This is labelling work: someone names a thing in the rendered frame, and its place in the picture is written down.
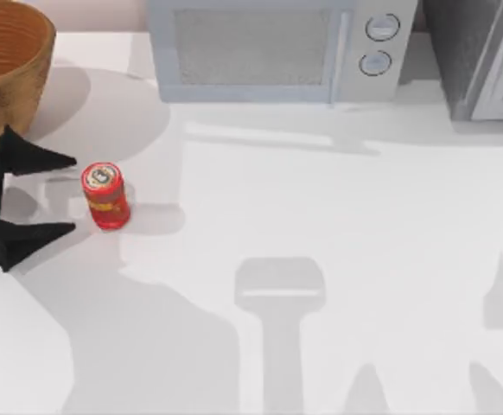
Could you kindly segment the wooden basket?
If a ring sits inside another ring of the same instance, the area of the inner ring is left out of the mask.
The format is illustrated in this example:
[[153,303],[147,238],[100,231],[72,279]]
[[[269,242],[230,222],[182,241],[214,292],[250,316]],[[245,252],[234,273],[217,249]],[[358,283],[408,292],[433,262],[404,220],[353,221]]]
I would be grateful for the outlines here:
[[27,132],[51,67],[56,29],[37,8],[0,0],[0,134]]

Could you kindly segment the red can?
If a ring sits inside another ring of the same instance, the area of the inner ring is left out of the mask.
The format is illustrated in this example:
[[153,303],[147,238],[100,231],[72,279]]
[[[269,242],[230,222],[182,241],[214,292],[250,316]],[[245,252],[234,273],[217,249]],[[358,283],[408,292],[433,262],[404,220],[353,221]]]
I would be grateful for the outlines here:
[[117,230],[131,217],[123,175],[114,163],[92,163],[81,174],[90,214],[102,230]]

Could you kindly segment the microwave oven door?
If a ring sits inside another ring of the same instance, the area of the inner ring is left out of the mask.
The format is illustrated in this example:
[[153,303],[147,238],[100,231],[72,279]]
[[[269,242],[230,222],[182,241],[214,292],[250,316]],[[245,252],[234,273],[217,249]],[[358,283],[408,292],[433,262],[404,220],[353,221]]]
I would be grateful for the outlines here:
[[160,96],[327,102],[345,9],[337,0],[146,0]]

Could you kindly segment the pale microwave oven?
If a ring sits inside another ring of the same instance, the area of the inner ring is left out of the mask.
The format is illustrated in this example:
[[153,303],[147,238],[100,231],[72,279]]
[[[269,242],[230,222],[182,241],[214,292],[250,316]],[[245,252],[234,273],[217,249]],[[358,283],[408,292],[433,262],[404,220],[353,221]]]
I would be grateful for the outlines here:
[[[349,23],[344,66],[341,70],[339,97],[335,104],[384,102],[393,98],[417,9],[418,0],[337,0],[345,6]],[[392,13],[401,28],[389,41],[375,42],[366,35],[365,25],[370,17]],[[376,50],[386,51],[393,60],[392,67],[377,77],[365,76],[359,70],[359,60],[364,54]]]

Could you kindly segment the round microwave knob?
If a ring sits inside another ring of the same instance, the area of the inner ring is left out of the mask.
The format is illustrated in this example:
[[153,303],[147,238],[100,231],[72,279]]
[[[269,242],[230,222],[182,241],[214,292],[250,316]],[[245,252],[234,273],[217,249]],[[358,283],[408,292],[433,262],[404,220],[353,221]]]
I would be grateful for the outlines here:
[[364,54],[359,60],[359,70],[368,77],[385,74],[392,67],[392,57],[383,50]]
[[367,37],[374,42],[388,42],[398,34],[400,28],[399,18],[392,13],[370,17],[365,25]]

